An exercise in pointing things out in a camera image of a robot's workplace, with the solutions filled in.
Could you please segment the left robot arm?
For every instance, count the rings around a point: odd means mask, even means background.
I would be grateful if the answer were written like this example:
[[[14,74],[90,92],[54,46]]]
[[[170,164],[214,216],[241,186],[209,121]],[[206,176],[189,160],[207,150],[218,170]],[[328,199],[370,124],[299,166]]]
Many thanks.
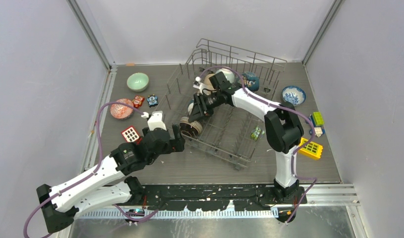
[[[160,155],[182,152],[185,140],[180,127],[173,125],[173,136],[161,127],[144,128],[138,143],[120,144],[91,169],[59,185],[43,184],[36,189],[49,234],[70,226],[88,211],[129,202],[138,205],[144,193],[131,176],[155,162]]]

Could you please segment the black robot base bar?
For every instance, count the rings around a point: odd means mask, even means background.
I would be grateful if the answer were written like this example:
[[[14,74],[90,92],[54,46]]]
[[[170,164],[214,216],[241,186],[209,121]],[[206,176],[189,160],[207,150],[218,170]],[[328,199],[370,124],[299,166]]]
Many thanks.
[[[124,205],[159,211],[223,212],[233,206],[237,212],[271,211],[280,222],[291,222],[304,189],[296,182],[289,189],[275,184],[156,184],[134,185]]]

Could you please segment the brown ribbed bowl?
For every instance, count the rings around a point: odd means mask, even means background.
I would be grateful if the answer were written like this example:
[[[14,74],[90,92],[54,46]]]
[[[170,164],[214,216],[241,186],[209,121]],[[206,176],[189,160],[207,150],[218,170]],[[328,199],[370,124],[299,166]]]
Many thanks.
[[[181,117],[179,121],[179,129],[183,135],[197,137],[202,132],[203,126],[197,120],[189,122],[189,117]]]

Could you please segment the blue floral white bowl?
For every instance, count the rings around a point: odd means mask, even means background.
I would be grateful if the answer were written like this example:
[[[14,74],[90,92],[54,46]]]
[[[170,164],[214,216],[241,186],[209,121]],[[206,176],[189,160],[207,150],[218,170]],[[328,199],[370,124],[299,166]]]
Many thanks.
[[[290,85],[282,90],[282,99],[294,106],[299,106],[306,101],[306,94],[300,87]]]

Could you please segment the pale green celadon bowl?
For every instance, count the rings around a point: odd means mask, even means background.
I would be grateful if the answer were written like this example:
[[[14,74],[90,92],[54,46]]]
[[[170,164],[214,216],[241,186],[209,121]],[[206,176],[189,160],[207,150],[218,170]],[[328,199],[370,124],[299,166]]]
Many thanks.
[[[142,92],[149,85],[149,76],[141,72],[134,73],[127,79],[126,85],[134,92]]]

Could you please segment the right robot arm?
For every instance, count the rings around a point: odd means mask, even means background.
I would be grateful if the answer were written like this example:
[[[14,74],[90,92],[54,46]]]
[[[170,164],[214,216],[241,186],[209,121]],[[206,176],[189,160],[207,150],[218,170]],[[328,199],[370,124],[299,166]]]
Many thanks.
[[[295,176],[297,149],[304,134],[298,113],[291,103],[276,103],[252,93],[243,81],[229,82],[223,72],[209,78],[213,90],[208,91],[200,77],[193,86],[199,91],[193,96],[193,108],[188,121],[193,122],[211,116],[214,108],[222,104],[243,109],[258,117],[265,124],[267,141],[276,152],[277,172],[272,192],[280,203],[288,203],[294,198],[299,187]]]

